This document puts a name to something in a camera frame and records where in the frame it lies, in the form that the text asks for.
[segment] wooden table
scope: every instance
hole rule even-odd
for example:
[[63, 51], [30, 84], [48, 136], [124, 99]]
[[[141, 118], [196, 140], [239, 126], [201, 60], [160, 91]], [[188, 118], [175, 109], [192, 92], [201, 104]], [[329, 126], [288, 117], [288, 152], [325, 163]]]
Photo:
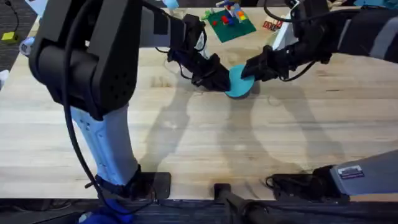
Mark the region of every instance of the wooden table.
[[[195, 15], [205, 9], [184, 9]], [[207, 27], [208, 46], [230, 68], [261, 52], [271, 34], [261, 8], [245, 9], [258, 31], [221, 44]], [[277, 14], [286, 8], [273, 10]], [[214, 183], [244, 198], [272, 200], [259, 183], [275, 173], [314, 168], [398, 147], [398, 65], [334, 55], [302, 78], [258, 83], [245, 100], [203, 91], [176, 63], [141, 49], [129, 127], [144, 170], [172, 174], [171, 198], [212, 198]], [[61, 105], [19, 56], [0, 92], [0, 197], [96, 198], [68, 137]], [[95, 163], [78, 133], [91, 170]], [[353, 200], [398, 200], [397, 195]]]

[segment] gray floor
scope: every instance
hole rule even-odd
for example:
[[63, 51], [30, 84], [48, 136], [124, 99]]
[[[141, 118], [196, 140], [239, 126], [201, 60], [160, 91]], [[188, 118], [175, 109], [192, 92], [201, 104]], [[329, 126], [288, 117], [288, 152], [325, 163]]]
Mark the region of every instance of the gray floor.
[[[211, 7], [218, 0], [179, 0], [182, 7]], [[270, 5], [281, 5], [283, 0], [270, 1]], [[23, 0], [13, 0], [14, 7], [16, 8], [20, 25], [18, 34], [24, 38], [33, 22], [35, 21], [35, 14], [25, 4]], [[15, 28], [16, 19], [12, 11], [3, 4], [0, 0], [0, 34], [3, 32], [10, 32]], [[0, 71], [10, 69], [17, 57], [17, 45], [5, 45], [0, 43]], [[142, 205], [143, 202], [134, 203], [131, 206], [136, 207]], [[202, 206], [208, 202], [204, 201], [189, 201], [189, 202], [171, 202], [175, 206]], [[294, 220], [296, 223], [398, 223], [398, 203], [352, 203], [348, 206], [341, 205], [320, 205], [308, 203], [295, 203], [286, 204], [280, 202], [268, 202], [274, 205], [284, 206], [285, 208], [296, 209], [311, 209], [323, 210], [338, 213], [355, 213], [357, 215], [377, 215], [384, 218], [394, 216], [391, 221], [372, 221], [347, 219], [341, 217], [331, 217], [325, 215], [304, 215], [294, 212], [281, 212], [279, 210], [271, 210], [271, 214], [278, 218], [286, 218]], [[48, 200], [0, 200], [0, 223], [35, 223], [41, 220], [57, 217], [67, 213], [91, 209], [98, 206], [96, 200], [83, 200], [74, 203], [73, 206], [61, 211], [46, 211], [46, 212], [18, 212], [15, 209], [10, 209], [10, 205], [25, 206], [25, 208], [34, 207], [36, 210], [41, 210], [48, 204]], [[60, 220], [55, 220], [53, 223], [61, 223]], [[152, 223], [226, 223], [226, 215], [224, 208], [221, 205], [206, 208], [203, 210], [191, 211], [186, 209], [165, 208], [158, 205], [151, 205], [149, 208], [139, 212], [135, 217], [135, 223], [152, 224]]]

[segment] yellow object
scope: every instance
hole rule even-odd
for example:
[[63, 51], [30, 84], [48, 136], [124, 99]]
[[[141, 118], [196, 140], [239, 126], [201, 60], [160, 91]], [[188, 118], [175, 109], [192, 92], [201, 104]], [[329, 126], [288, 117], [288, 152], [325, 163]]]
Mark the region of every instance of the yellow object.
[[15, 44], [18, 43], [19, 37], [15, 32], [3, 33], [1, 41], [7, 44]]

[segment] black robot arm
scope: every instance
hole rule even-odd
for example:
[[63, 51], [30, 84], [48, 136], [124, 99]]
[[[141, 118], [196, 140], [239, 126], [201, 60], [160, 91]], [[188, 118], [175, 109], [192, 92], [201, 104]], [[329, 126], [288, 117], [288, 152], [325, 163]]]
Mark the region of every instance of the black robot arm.
[[247, 60], [242, 77], [255, 75], [256, 80], [291, 81], [289, 70], [306, 63], [328, 63], [334, 53], [397, 63], [397, 16], [398, 10], [341, 10], [295, 24], [298, 42], [280, 50], [265, 46], [262, 54]]

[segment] black cable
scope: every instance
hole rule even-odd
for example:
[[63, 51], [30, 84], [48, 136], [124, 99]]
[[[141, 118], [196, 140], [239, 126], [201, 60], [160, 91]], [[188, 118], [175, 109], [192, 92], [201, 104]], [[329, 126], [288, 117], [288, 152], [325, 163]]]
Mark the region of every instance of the black cable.
[[155, 47], [155, 49], [156, 49], [158, 52], [163, 53], [163, 54], [167, 54], [167, 53], [169, 52], [169, 51], [160, 50], [158, 47]]
[[302, 75], [304, 75], [315, 64], [315, 62], [316, 61], [310, 62], [299, 74], [297, 74], [292, 78], [283, 79], [282, 77], [279, 77], [279, 79], [282, 80], [283, 82], [291, 82], [293, 80], [296, 80], [300, 78]]
[[17, 19], [17, 25], [15, 26], [15, 29], [14, 29], [14, 32], [16, 32], [18, 30], [18, 27], [19, 27], [19, 16], [18, 16], [18, 13], [14, 9], [14, 7], [12, 6], [12, 3], [9, 0], [5, 0], [4, 3], [5, 3], [5, 5], [7, 5], [8, 7], [11, 8], [11, 10], [13, 11], [13, 13], [14, 13], [16, 19]]
[[311, 21], [313, 19], [319, 19], [319, 18], [322, 18], [322, 17], [325, 17], [325, 16], [330, 16], [332, 14], [338, 14], [338, 13], [342, 13], [342, 12], [359, 12], [359, 11], [361, 11], [360, 9], [341, 9], [341, 10], [331, 11], [331, 12], [327, 12], [327, 13], [320, 14], [320, 15], [317, 15], [317, 16], [304, 18], [304, 19], [284, 19], [284, 18], [281, 18], [279, 16], [276, 16], [275, 14], [270, 12], [270, 10], [268, 10], [267, 1], [268, 0], [264, 0], [264, 12], [266, 12], [266, 14], [269, 17], [271, 17], [273, 19], [276, 19], [278, 21], [291, 22], [291, 23], [307, 22], [307, 21]]
[[76, 133], [73, 128], [72, 115], [71, 115], [71, 111], [70, 111], [70, 102], [69, 102], [69, 94], [68, 93], [69, 93], [69, 79], [70, 79], [70, 77], [69, 77], [70, 76], [70, 61], [71, 61], [71, 57], [72, 57], [73, 45], [76, 42], [76, 39], [78, 37], [78, 31], [80, 30], [80, 26], [82, 25], [82, 23], [85, 21], [85, 17], [90, 12], [90, 9], [93, 7], [93, 5], [98, 2], [99, 1], [97, 1], [97, 0], [85, 1], [85, 3], [80, 8], [78, 14], [76, 15], [76, 18], [73, 21], [72, 26], [70, 28], [70, 32], [68, 34], [67, 43], [65, 46], [65, 57], [64, 57], [64, 61], [63, 61], [63, 66], [65, 69], [64, 74], [63, 74], [63, 80], [62, 80], [63, 111], [65, 113], [65, 121], [67, 124], [68, 133], [69, 133], [69, 137], [72, 142], [72, 145], [73, 145], [73, 149], [75, 150], [76, 156], [77, 156], [83, 170], [85, 171], [87, 177], [89, 178], [90, 182], [93, 184], [95, 190], [97, 191], [98, 198], [111, 211], [118, 213], [120, 215], [130, 215], [130, 214], [136, 213], [137, 211], [154, 203], [154, 200], [152, 200], [152, 202], [148, 203], [147, 205], [145, 205], [141, 208], [138, 208], [134, 211], [130, 211], [130, 212], [120, 212], [120, 211], [112, 208], [110, 205], [108, 205], [106, 203], [103, 192], [102, 192], [101, 188], [99, 187], [98, 183], [96, 182], [93, 174], [91, 173], [90, 168], [88, 167], [88, 165], [83, 157], [83, 154], [81, 153], [81, 149], [79, 147], [79, 143], [76, 138]]

